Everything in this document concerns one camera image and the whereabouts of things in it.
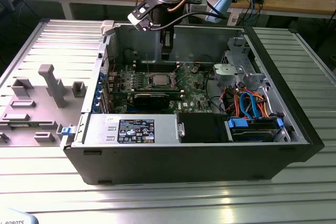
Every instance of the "blue wire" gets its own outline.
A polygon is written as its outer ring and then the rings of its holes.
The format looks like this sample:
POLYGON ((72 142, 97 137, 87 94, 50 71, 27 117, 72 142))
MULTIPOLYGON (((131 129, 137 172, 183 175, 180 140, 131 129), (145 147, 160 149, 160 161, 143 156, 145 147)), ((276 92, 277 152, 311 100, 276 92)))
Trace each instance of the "blue wire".
POLYGON ((250 1, 251 1, 252 10, 251 10, 251 15, 250 15, 250 17, 248 18, 248 21, 247 21, 247 23, 246 23, 246 26, 248 26, 248 24, 250 24, 251 19, 252 19, 252 17, 254 16, 254 14, 253 14, 253 11, 254 11, 254 3, 253 3, 253 0, 250 0, 250 1))
POLYGON ((257 110, 257 105, 256 105, 256 100, 254 99, 253 95, 250 94, 250 93, 247 93, 247 92, 244 92, 242 93, 242 95, 240 96, 240 101, 239 101, 239 106, 240 106, 240 109, 242 110, 242 112, 251 120, 252 119, 252 116, 250 114, 248 114, 245 109, 244 109, 244 105, 243 105, 243 97, 245 95, 249 95, 250 98, 251 98, 251 104, 252 104, 252 110, 253 110, 253 113, 254 113, 254 116, 257 117, 257 118, 260 118, 260 114, 259 114, 259 111, 257 110))

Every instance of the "table leg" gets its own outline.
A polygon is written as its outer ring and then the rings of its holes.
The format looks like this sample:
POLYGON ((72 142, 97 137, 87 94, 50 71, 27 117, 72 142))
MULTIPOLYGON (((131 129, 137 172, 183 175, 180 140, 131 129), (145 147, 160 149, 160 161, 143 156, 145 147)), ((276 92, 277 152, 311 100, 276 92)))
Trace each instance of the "table leg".
POLYGON ((0 3, 3 4, 10 12, 15 11, 12 0, 0 0, 0 3))
POLYGON ((74 19, 73 13, 72 13, 72 10, 71 10, 71 7, 70 7, 70 3, 62 1, 61 5, 62 5, 62 9, 63 9, 65 19, 74 19))
POLYGON ((241 9, 241 8, 230 8, 229 9, 230 16, 229 16, 229 19, 227 21, 228 26, 235 26, 237 24, 239 14, 241 14, 242 10, 243 9, 241 9))

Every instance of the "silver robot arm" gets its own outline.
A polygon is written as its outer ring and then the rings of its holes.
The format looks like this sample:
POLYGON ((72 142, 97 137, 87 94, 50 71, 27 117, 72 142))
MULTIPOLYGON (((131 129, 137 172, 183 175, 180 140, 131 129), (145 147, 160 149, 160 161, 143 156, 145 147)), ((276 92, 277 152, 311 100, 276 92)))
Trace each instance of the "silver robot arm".
POLYGON ((168 60, 173 49, 174 25, 187 16, 197 16, 210 22, 225 18, 232 0, 144 0, 129 15, 137 30, 160 31, 162 59, 168 60), (184 6, 189 4, 189 11, 184 6))

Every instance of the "warning label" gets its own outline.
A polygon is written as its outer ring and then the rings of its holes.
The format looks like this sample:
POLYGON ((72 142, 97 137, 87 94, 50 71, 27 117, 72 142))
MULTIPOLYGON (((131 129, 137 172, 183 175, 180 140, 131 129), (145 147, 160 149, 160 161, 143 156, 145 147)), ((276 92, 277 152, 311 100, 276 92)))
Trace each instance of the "warning label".
POLYGON ((155 143, 154 120, 120 120, 118 142, 121 144, 155 143))

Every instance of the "floor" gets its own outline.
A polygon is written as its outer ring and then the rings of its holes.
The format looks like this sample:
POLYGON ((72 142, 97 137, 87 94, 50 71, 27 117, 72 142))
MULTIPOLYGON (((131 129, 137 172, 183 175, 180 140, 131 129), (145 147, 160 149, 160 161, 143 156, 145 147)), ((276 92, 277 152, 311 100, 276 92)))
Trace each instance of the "floor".
MULTIPOLYGON (((6 69, 6 66, 15 57, 38 23, 38 20, 26 5, 20 1, 16 1, 14 4, 16 10, 13 13, 6 10, 0 13, 0 73, 6 69)), ((64 18, 61 5, 58 3, 29 1, 27 4, 41 18, 64 18)), ((76 19, 83 20, 113 19, 123 21, 127 19, 127 14, 133 9, 131 6, 108 6, 107 12, 104 12, 102 5, 72 4, 71 7, 76 19)), ((288 17, 276 17, 269 20, 269 16, 261 15, 257 23, 255 20, 249 26, 265 27, 266 25, 268 27, 295 28, 314 48, 317 39, 324 33, 325 20, 312 18, 293 20, 288 17)), ((330 59, 332 54, 336 54, 335 41, 336 32, 334 31, 328 34, 327 39, 318 51, 318 55, 331 70, 336 68, 336 62, 330 59)))

